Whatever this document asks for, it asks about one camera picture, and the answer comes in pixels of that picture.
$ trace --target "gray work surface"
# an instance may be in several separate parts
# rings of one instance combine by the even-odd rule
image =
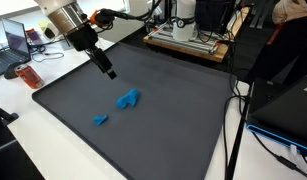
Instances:
[[[106,54],[116,79],[88,61],[33,99],[128,179],[204,179],[232,94],[230,76],[123,44]],[[133,88],[136,106],[119,109],[118,98]],[[104,114],[109,118],[96,126],[94,116]]]

